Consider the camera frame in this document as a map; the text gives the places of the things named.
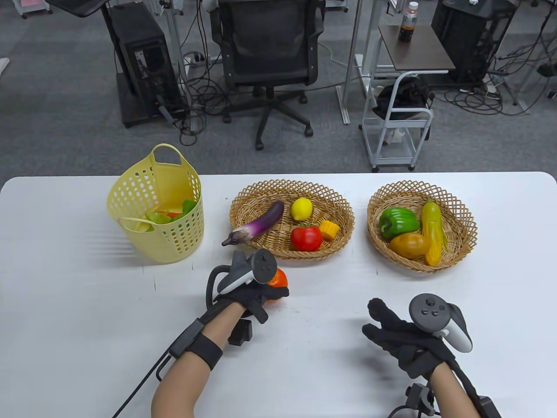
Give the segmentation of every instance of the chair base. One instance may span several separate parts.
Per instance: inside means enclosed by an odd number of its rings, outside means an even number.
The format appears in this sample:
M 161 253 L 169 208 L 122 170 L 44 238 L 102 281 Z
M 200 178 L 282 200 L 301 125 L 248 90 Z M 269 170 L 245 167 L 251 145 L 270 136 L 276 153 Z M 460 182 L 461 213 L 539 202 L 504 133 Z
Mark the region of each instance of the chair base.
M 253 88 L 254 98 L 260 98 L 262 95 L 263 95 L 262 87 Z M 309 119 L 304 118 L 294 109 L 291 109 L 285 104 L 287 100 L 292 100 L 296 98 L 298 99 L 298 102 L 300 102 L 301 104 L 307 103 L 307 97 L 303 90 L 289 91 L 288 93 L 275 96 L 274 89 L 272 87 L 267 87 L 265 97 L 262 99 L 226 107 L 223 111 L 222 120 L 224 123 L 230 123 L 232 121 L 232 118 L 230 117 L 230 113 L 262 108 L 263 115 L 261 116 L 259 127 L 257 128 L 257 135 L 255 137 L 255 149 L 257 151 L 261 151 L 265 147 L 263 145 L 263 141 L 261 140 L 261 137 L 263 136 L 263 131 L 265 129 L 265 126 L 267 125 L 267 120 L 269 119 L 271 110 L 273 109 L 279 111 L 280 113 L 288 116 L 291 119 L 294 119 L 304 124 L 306 126 L 304 135 L 306 137 L 312 137 L 313 129 L 311 128 Z

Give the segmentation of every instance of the yellow plastic basket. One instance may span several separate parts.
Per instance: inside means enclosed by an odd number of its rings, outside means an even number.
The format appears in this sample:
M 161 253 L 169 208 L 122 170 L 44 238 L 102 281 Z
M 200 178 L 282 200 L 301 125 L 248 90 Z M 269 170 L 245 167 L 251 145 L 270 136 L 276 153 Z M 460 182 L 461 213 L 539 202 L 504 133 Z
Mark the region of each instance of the yellow plastic basket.
M 176 151 L 181 164 L 157 162 L 155 151 L 161 147 Z M 196 201 L 197 205 L 183 218 L 165 225 L 145 219 L 146 212 L 158 208 L 181 212 L 184 200 Z M 159 263 L 182 260 L 201 244 L 204 230 L 201 181 L 172 145 L 157 145 L 146 158 L 122 174 L 106 205 L 135 247 Z

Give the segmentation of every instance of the basket handle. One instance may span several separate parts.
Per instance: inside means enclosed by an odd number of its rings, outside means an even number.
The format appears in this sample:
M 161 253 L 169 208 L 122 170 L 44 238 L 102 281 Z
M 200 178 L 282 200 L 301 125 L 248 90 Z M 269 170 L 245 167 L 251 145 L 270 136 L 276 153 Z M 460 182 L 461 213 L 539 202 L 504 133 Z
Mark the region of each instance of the basket handle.
M 122 218 L 119 218 L 119 219 L 118 219 L 118 223 L 120 224 L 120 226 L 121 226 L 122 228 L 127 229 L 128 231 L 131 231 L 131 232 L 139 232 L 139 231 L 136 231 L 136 230 L 133 230 L 133 229 L 129 229 L 129 228 L 126 226 L 126 224 L 123 223 L 122 221 L 142 222 L 142 223 L 148 223 L 149 225 L 157 225 L 155 222 L 149 221 L 148 219 L 130 218 L 130 217 L 127 217 L 127 216 L 124 216 L 124 217 L 122 217 Z
M 180 157 L 180 161 L 181 161 L 182 164 L 183 164 L 183 163 L 186 163 L 186 164 L 188 163 L 188 162 L 185 160 L 185 158 L 184 158 L 184 156 L 182 155 L 182 153 L 178 150 L 178 148 L 176 148 L 176 147 L 173 146 L 173 145 L 163 143 L 163 144 L 158 144 L 158 145 L 156 145 L 156 146 L 153 148 L 153 150 L 151 151 L 151 154 L 150 154 L 149 157 L 150 157 L 151 163 L 152 163 L 153 165 L 155 165 L 155 164 L 170 164 L 170 163 L 159 163 L 159 162 L 157 161 L 157 159 L 155 158 L 155 151 L 156 151 L 157 149 L 163 148 L 163 147 L 164 147 L 164 148 L 170 148 L 170 149 L 176 151 L 176 154 L 178 154 L 178 156 Z

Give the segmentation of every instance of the gray carpet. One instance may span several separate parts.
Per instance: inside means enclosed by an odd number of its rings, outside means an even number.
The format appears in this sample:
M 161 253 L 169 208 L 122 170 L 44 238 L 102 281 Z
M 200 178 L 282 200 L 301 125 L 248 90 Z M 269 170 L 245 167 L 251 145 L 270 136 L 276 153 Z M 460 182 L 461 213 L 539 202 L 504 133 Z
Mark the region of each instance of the gray carpet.
M 320 40 L 346 61 L 355 12 L 328 12 Z M 180 33 L 193 17 L 194 4 L 185 0 L 179 17 Z M 420 23 L 431 21 L 435 1 L 421 1 Z M 548 5 L 519 9 L 502 46 L 509 51 L 531 42 Z M 204 14 L 206 28 L 208 16 Z M 384 15 L 385 23 L 400 16 Z M 165 28 L 165 20 L 160 20 Z M 367 25 L 360 25 L 363 48 Z M 546 32 L 555 28 L 550 21 Z M 125 129 L 120 118 L 114 79 L 113 47 L 100 13 L 78 19 L 60 10 L 34 13 L 22 20 L 11 2 L 0 2 L 0 57 L 11 63 L 0 78 L 0 186 L 14 176 L 120 174 L 145 157 L 160 142 L 178 144 L 178 132 L 165 123 Z M 184 52 L 201 49 L 197 30 L 192 31 Z M 218 54 L 218 46 L 209 50 Z M 386 56 L 381 60 L 388 62 Z M 319 79 L 310 88 L 344 80 L 345 69 L 329 59 L 320 47 Z M 213 77 L 222 77 L 214 68 Z M 517 83 L 521 73 L 511 79 Z M 530 80 L 522 95 L 529 104 L 544 87 L 544 80 Z M 259 112 L 233 115 L 232 124 L 209 118 L 196 145 L 178 147 L 200 174 L 369 172 L 370 164 L 358 130 L 363 95 L 357 81 L 351 84 L 350 117 L 343 125 L 334 89 L 308 93 L 305 106 L 292 106 L 306 114 L 315 135 L 305 138 L 303 126 L 272 114 L 263 141 L 265 150 L 253 148 Z M 505 102 L 505 110 L 517 108 Z M 426 142 L 416 171 L 547 171 L 557 176 L 557 100 L 542 96 L 530 114 L 484 116 L 436 102 L 431 140 Z M 405 171 L 404 167 L 382 171 Z

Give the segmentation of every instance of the lemon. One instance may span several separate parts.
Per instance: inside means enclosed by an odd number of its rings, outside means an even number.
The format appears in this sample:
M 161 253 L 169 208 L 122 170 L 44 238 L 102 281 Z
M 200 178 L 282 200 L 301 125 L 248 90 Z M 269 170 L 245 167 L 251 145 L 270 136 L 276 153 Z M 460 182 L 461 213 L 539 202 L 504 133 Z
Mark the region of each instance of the lemon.
M 313 205 L 311 204 L 311 200 L 305 197 L 300 197 L 290 208 L 290 214 L 295 221 L 305 221 L 311 216 L 312 211 Z

